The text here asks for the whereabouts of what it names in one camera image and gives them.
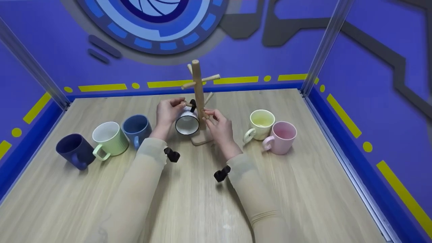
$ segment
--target person's left hand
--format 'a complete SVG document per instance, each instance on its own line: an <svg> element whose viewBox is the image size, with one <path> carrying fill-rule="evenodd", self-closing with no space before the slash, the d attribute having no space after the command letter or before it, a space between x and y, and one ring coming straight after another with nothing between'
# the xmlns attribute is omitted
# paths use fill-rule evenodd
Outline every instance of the person's left hand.
<svg viewBox="0 0 432 243"><path fill-rule="evenodd" d="M156 108L156 127L150 137L166 140L172 123L186 106L184 97L161 100Z"/></svg>
<svg viewBox="0 0 432 243"><path fill-rule="evenodd" d="M156 126L171 127L178 114L186 106L181 103L184 100L184 97L161 100L156 109Z"/></svg>

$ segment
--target wooden table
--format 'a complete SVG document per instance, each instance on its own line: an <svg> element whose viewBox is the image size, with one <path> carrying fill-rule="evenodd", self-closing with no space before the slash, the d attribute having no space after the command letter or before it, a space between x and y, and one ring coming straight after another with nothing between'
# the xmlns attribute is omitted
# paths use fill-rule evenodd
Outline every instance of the wooden table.
<svg viewBox="0 0 432 243"><path fill-rule="evenodd" d="M107 121L121 124L137 113L147 115L154 126L156 105L170 97L175 95L76 99L0 206L0 242L83 242L135 152L130 146L122 155L95 160L80 172L56 153L56 143L67 134L80 133L95 146L96 126ZM267 109L277 121L297 127L293 149L285 156L261 153L258 141L243 148L255 158L281 206L291 235L287 242L384 242L297 90L217 93L207 107L217 107L232 119L234 138L241 146L249 114L256 109ZM213 178L224 164L217 146L195 147L174 131L168 144L181 158L166 165L139 242L252 242L229 180L218 184Z"/></svg>

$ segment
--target wooden mug tree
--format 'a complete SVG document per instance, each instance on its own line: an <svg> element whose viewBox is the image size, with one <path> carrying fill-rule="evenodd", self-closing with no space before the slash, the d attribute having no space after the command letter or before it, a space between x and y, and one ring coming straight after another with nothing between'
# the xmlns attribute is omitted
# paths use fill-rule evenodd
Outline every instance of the wooden mug tree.
<svg viewBox="0 0 432 243"><path fill-rule="evenodd" d="M192 74L192 83L187 83L181 86L181 89L187 89L190 87L194 87L195 92L195 101L197 104L197 112L198 112L198 120L200 122L200 128L196 133L191 135L192 144L195 146L205 144L213 140L213 137L206 125L204 119L209 119L210 117L204 112L204 106L207 102L212 98L213 93L210 93L207 96L207 99L204 100L204 91L203 91L203 82L220 79L220 75L216 74L207 78L201 79L201 68L200 62L198 60L193 60L192 65L188 64L187 68ZM192 107L192 104L185 102L187 106Z"/></svg>

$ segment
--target blue mug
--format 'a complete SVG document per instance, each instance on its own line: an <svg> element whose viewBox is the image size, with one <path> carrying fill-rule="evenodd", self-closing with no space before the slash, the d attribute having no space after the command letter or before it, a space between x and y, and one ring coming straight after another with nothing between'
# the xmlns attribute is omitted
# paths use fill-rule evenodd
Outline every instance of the blue mug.
<svg viewBox="0 0 432 243"><path fill-rule="evenodd" d="M148 138L152 133L152 126L144 115L129 117L123 122L122 129L136 150L138 150L144 139Z"/></svg>
<svg viewBox="0 0 432 243"><path fill-rule="evenodd" d="M87 169L87 166L95 160L94 148L80 134L65 136L57 143L55 150L79 170Z"/></svg>

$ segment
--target light green mug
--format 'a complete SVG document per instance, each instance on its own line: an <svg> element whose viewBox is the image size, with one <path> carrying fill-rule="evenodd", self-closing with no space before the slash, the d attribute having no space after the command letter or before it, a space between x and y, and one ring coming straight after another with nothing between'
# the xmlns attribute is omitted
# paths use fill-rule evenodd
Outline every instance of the light green mug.
<svg viewBox="0 0 432 243"><path fill-rule="evenodd" d="M96 127L92 138L98 143L93 154L102 161L107 160L110 156L121 154L129 146L126 135L120 129L120 125L114 121L105 122ZM105 152L104 157L98 155L100 149Z"/></svg>

